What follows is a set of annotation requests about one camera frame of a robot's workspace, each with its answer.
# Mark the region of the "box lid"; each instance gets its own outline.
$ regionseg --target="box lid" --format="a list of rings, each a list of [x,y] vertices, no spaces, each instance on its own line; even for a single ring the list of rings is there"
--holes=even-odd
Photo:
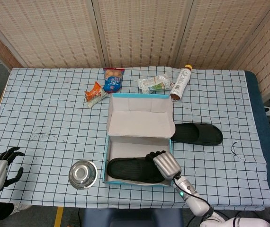
[[[175,133],[169,95],[113,93],[107,130],[110,136],[171,138]]]

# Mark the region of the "chair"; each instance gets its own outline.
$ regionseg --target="chair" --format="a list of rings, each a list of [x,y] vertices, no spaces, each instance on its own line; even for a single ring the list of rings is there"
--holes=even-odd
[[[85,208],[84,227],[183,227],[182,209]]]

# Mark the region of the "blue table edge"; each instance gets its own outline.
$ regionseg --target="blue table edge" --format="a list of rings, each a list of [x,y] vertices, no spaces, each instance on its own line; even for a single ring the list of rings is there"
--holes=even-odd
[[[270,189],[270,124],[263,108],[257,78],[250,71],[244,72],[261,149],[267,162],[267,178]]]

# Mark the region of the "open shoe box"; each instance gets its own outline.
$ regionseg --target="open shoe box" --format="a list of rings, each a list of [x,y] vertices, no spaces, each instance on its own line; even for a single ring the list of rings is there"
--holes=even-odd
[[[115,179],[107,174],[107,164],[117,157],[145,157],[150,152],[171,152],[175,133],[173,102],[168,95],[113,93],[107,122],[107,152],[104,166],[105,183],[163,185]]]

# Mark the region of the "yellow bottle cap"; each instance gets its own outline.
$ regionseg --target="yellow bottle cap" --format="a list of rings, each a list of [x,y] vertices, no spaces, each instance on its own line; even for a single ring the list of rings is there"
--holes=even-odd
[[[190,68],[192,70],[192,66],[191,65],[186,65],[185,68]]]

